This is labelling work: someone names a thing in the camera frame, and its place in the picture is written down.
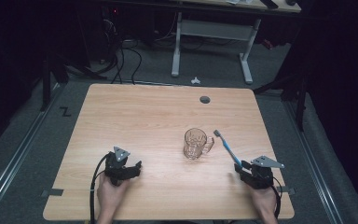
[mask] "human hand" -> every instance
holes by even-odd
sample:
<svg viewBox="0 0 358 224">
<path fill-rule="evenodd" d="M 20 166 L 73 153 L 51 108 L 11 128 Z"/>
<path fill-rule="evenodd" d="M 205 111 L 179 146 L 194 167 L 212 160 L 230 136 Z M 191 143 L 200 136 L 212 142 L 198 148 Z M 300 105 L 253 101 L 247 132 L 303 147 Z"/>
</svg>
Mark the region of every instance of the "human hand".
<svg viewBox="0 0 358 224">
<path fill-rule="evenodd" d="M 98 216 L 98 224 L 112 223 L 116 209 L 123 200 L 129 184 L 130 180 L 124 180 L 120 186 L 114 186 L 108 176 L 104 173 L 100 174 L 100 185 L 97 189 L 97 195 L 101 211 Z"/>
<path fill-rule="evenodd" d="M 274 215 L 277 199 L 272 188 L 253 189 L 248 186 L 251 192 L 253 204 L 265 224 L 277 224 L 278 220 Z"/>
</svg>

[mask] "small white object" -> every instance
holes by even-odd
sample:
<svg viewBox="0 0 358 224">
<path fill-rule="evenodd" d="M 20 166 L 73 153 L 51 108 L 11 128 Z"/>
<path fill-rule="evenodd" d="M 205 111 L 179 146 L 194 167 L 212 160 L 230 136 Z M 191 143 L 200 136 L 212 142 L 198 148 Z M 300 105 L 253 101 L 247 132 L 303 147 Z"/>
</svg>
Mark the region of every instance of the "small white object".
<svg viewBox="0 0 358 224">
<path fill-rule="evenodd" d="M 233 4 L 233 5 L 236 5 L 237 3 L 240 2 L 240 0 L 227 0 L 226 2 L 228 2 L 230 4 Z"/>
<path fill-rule="evenodd" d="M 201 81 L 199 81 L 199 79 L 198 79 L 197 77 L 194 77 L 194 79 L 191 80 L 191 83 L 192 83 L 192 84 L 200 84 Z"/>
</svg>

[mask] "toothbrush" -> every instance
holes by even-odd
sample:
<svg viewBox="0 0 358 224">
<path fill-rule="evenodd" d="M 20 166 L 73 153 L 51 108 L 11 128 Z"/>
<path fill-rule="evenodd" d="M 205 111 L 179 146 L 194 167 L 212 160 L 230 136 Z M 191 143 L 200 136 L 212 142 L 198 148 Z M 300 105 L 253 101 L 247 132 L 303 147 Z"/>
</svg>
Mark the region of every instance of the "toothbrush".
<svg viewBox="0 0 358 224">
<path fill-rule="evenodd" d="M 240 160 L 238 160 L 238 158 L 234 155 L 234 153 L 232 153 L 231 149 L 228 146 L 228 143 L 226 142 L 226 140 L 223 138 L 222 134 L 217 131 L 214 130 L 214 135 L 216 135 L 216 137 L 220 137 L 223 141 L 223 146 L 225 146 L 225 148 L 227 149 L 227 151 L 229 152 L 229 154 L 231 155 L 231 158 L 235 161 L 235 163 L 237 163 L 237 165 L 239 165 L 240 167 L 242 167 L 242 163 L 240 162 Z"/>
</svg>

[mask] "gray carpet floor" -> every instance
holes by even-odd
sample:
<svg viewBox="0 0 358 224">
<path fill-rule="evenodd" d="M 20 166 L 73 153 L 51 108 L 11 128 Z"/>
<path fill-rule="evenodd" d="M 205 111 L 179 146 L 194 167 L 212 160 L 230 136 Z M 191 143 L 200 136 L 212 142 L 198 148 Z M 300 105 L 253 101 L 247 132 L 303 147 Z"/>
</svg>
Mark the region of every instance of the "gray carpet floor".
<svg viewBox="0 0 358 224">
<path fill-rule="evenodd" d="M 246 85 L 238 59 L 243 43 L 233 42 L 221 46 L 221 42 L 218 43 L 219 45 L 215 42 L 217 40 L 211 40 L 211 43 L 203 45 L 185 43 L 180 76 L 176 78 L 171 77 L 173 46 L 169 45 L 169 41 L 161 42 L 153 48 L 128 42 L 127 47 L 133 46 L 131 49 L 142 55 L 142 62 L 134 75 L 134 80 L 137 84 L 164 83 L 192 86 L 191 80 L 197 77 L 201 83 L 195 86 L 255 89 L 273 80 L 290 49 L 290 45 L 271 50 L 254 45 L 249 56 L 254 84 Z M 124 50 L 124 57 L 121 78 L 129 82 L 140 58 L 130 50 Z M 99 69 L 101 66 L 103 65 L 94 63 L 93 69 Z M 21 161 L 20 168 L 13 174 L 11 183 L 0 199 L 0 223 L 50 223 L 43 219 L 47 198 L 42 197 L 41 194 L 44 189 L 51 189 L 53 185 L 89 85 L 96 82 L 109 83 L 116 72 L 117 69 L 114 68 L 104 74 L 108 77 L 107 81 L 71 75 L 70 81 L 55 91 L 57 92 L 55 101 L 48 113 L 44 114 L 43 123 L 28 146 L 26 157 Z M 291 103 L 283 103 L 279 93 L 280 91 L 268 91 L 257 95 L 256 100 L 277 159 L 285 164 L 286 168 L 282 170 L 282 174 L 286 185 L 295 191 L 290 197 L 296 214 L 289 220 L 281 220 L 280 223 L 331 223 L 320 192 L 311 176 L 312 170 L 307 164 L 298 130 L 285 107 Z M 13 116 L 10 125 L 1 136 L 0 176 L 21 146 L 21 141 L 33 122 L 40 116 L 41 94 L 42 87 L 38 85 L 34 89 L 33 97 Z M 325 136 L 309 96 L 306 104 L 305 132 L 302 134 L 312 150 L 318 167 L 323 172 L 342 222 L 358 223 L 357 193 Z M 62 107 L 68 108 L 69 117 L 62 115 Z M 84 221 L 54 223 L 84 223 Z M 239 220 L 238 223 L 259 223 L 259 221 Z"/>
</svg>

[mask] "glass mug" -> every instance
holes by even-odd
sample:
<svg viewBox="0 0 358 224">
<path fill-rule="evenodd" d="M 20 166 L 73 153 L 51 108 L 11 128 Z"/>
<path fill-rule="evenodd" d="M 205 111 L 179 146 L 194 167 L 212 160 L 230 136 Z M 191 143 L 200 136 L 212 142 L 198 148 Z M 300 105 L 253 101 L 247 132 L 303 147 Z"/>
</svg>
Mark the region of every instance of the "glass mug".
<svg viewBox="0 0 358 224">
<path fill-rule="evenodd" d="M 185 133 L 183 153 L 188 159 L 196 160 L 202 153 L 208 153 L 213 144 L 213 137 L 208 137 L 203 130 L 193 128 Z"/>
</svg>

